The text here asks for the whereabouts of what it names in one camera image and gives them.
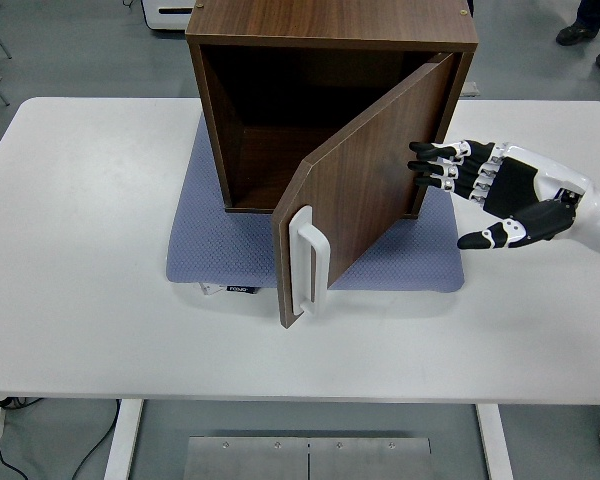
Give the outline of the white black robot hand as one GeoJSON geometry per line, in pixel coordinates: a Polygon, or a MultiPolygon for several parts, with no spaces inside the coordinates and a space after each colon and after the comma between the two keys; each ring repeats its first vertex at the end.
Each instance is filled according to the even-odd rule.
{"type": "Polygon", "coordinates": [[[412,142],[419,186],[456,194],[497,221],[463,235],[462,250],[570,239],[600,253],[600,190],[586,175],[511,143],[412,142]]]}

